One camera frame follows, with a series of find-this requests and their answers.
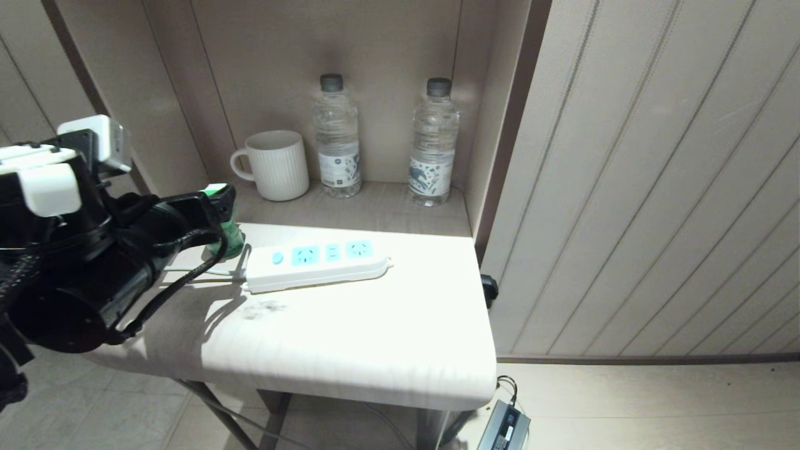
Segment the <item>mug handle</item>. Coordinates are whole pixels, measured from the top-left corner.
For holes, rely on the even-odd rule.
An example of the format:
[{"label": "mug handle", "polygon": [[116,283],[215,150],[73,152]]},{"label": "mug handle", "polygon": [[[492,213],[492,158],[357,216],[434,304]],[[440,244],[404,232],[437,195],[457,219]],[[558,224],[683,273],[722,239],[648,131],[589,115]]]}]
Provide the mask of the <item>mug handle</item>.
[{"label": "mug handle", "polygon": [[247,156],[247,149],[236,150],[230,156],[230,168],[234,170],[234,173],[238,175],[239,178],[246,179],[247,181],[255,181],[255,177],[253,176],[253,174],[245,172],[242,169],[236,167],[236,159],[238,159],[239,156]]}]

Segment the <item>bottle cap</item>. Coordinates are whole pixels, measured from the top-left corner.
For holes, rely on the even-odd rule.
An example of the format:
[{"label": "bottle cap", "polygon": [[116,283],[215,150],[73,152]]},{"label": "bottle cap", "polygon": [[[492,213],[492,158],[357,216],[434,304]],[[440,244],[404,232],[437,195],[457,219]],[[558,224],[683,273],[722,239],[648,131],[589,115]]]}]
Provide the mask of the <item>bottle cap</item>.
[{"label": "bottle cap", "polygon": [[319,77],[322,92],[339,92],[345,88],[345,82],[340,74],[324,74]]},{"label": "bottle cap", "polygon": [[428,96],[429,97],[447,97],[450,95],[450,89],[453,88],[453,82],[449,78],[430,78],[428,79]]}]

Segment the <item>beige wall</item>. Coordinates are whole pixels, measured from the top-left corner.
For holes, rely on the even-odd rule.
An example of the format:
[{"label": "beige wall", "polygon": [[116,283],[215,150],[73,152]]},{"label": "beige wall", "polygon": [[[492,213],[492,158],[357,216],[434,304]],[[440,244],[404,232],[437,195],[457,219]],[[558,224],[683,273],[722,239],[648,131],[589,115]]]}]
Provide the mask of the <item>beige wall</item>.
[{"label": "beige wall", "polygon": [[[535,0],[537,4],[546,3]],[[490,184],[490,176],[500,143],[506,110],[509,106],[518,60],[525,49],[522,40],[528,23],[531,0],[508,0],[498,4],[490,61],[482,92],[481,110],[476,124],[475,139],[464,197],[473,236],[477,236]]]},{"label": "beige wall", "polygon": [[310,108],[318,77],[344,75],[358,104],[363,177],[405,182],[410,116],[425,81],[452,76],[457,0],[195,2],[238,146],[259,131],[301,132],[318,178]]},{"label": "beige wall", "polygon": [[[0,3],[0,95],[0,146],[96,114],[40,2]],[[111,181],[114,195],[138,191],[128,175]]]},{"label": "beige wall", "polygon": [[361,112],[365,180],[404,183],[410,115],[425,81],[454,79],[462,129],[453,184],[464,189],[495,3],[156,2],[146,11],[198,149],[214,179],[267,129],[300,131],[318,176],[310,108],[318,76],[337,71]]},{"label": "beige wall", "polygon": [[134,146],[157,195],[203,188],[209,177],[140,1],[57,1],[103,102]]},{"label": "beige wall", "polygon": [[798,350],[799,22],[554,2],[482,265],[499,353]]}]

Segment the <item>plastic water bottle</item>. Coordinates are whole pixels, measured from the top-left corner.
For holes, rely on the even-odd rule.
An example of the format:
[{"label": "plastic water bottle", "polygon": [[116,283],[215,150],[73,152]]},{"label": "plastic water bottle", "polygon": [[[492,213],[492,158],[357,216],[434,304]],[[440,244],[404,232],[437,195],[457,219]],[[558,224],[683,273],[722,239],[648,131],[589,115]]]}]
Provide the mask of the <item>plastic water bottle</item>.
[{"label": "plastic water bottle", "polygon": [[331,197],[346,199],[361,189],[358,108],[347,98],[340,74],[324,74],[319,83],[322,97],[313,112],[322,189]]},{"label": "plastic water bottle", "polygon": [[447,78],[428,80],[427,96],[414,111],[414,149],[408,185],[411,200],[436,207],[450,195],[458,111],[450,101],[453,83]]}]

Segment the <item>green object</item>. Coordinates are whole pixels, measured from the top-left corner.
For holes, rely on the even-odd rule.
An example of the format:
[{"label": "green object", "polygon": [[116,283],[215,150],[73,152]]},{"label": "green object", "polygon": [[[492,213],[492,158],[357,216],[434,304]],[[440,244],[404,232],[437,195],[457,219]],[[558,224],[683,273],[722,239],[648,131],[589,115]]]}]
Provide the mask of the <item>green object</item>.
[{"label": "green object", "polygon": [[[206,189],[201,190],[201,192],[211,197],[225,186],[225,183],[210,184],[206,187]],[[233,219],[235,214],[236,208],[234,207],[233,214],[230,216],[230,220],[227,222],[222,222],[222,231],[228,237],[228,251],[225,253],[225,258],[233,258],[234,256],[239,255],[242,253],[242,249],[245,247],[245,240],[242,237],[242,231],[239,230],[239,225],[237,225]],[[210,243],[206,245],[206,248],[208,248],[212,254],[216,255],[219,251],[219,245],[219,242]]]}]

